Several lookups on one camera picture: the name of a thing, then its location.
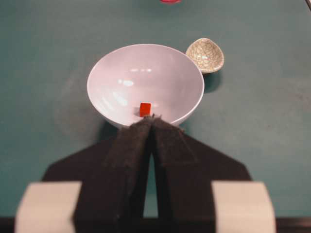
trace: pink object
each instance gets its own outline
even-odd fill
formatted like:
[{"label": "pink object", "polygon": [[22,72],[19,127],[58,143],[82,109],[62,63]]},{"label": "pink object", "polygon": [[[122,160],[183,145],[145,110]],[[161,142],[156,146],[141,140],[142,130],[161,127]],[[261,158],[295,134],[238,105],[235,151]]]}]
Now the pink object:
[{"label": "pink object", "polygon": [[140,121],[140,103],[151,114],[179,125],[198,106],[204,80],[196,64],[182,52],[163,45],[139,44],[104,56],[87,81],[91,103],[120,128]]},{"label": "pink object", "polygon": [[181,0],[160,0],[161,2],[164,2],[164,3],[178,3],[180,2]]}]

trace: small red block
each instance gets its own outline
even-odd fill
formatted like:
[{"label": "small red block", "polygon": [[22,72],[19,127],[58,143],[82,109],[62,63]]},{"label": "small red block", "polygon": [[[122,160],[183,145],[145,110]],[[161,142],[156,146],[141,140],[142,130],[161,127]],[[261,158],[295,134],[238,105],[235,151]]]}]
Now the small red block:
[{"label": "small red block", "polygon": [[151,104],[150,103],[140,103],[139,115],[140,117],[150,115]]}]

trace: green tabletop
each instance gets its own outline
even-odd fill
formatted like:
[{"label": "green tabletop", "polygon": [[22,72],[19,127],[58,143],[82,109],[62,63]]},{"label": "green tabletop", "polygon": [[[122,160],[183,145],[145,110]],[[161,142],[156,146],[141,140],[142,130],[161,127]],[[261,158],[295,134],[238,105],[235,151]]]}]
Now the green tabletop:
[{"label": "green tabletop", "polygon": [[[101,57],[201,37],[225,66],[181,127],[264,181],[276,216],[311,216],[310,25],[304,0],[0,1],[0,216],[49,164],[117,132],[87,98]],[[157,215],[152,166],[145,215]]]}]

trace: crackle glaze dish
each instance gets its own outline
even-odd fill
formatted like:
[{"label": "crackle glaze dish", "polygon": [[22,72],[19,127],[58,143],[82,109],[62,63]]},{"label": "crackle glaze dish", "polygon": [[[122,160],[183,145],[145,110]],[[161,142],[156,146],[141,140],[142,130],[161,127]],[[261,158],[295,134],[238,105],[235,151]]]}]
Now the crackle glaze dish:
[{"label": "crackle glaze dish", "polygon": [[197,64],[203,74],[216,72],[225,63],[220,47],[208,38],[193,42],[187,49],[186,55]]}]

